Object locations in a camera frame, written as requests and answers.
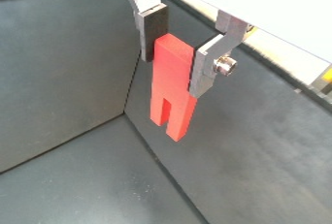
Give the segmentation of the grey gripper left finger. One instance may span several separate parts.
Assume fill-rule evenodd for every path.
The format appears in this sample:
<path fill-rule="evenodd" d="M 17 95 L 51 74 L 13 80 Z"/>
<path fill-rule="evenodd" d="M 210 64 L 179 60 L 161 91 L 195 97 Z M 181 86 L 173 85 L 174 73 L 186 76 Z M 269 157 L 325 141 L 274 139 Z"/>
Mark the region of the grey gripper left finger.
<path fill-rule="evenodd" d="M 140 33 L 142 60 L 154 57 L 154 42 L 169 31 L 169 8 L 161 0 L 128 0 Z"/>

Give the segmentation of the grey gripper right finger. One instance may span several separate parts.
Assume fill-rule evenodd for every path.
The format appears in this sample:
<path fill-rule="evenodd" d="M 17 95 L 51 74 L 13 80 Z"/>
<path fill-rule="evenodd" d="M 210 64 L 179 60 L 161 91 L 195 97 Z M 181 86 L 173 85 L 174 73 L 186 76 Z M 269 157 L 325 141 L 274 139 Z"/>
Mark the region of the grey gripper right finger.
<path fill-rule="evenodd" d="M 215 28 L 219 34 L 197 49 L 194 54 L 187 89 L 194 98 L 199 98 L 213 86 L 218 73 L 225 76 L 231 73 L 237 62 L 229 54 L 254 31 L 248 22 L 222 10 L 218 10 Z"/>

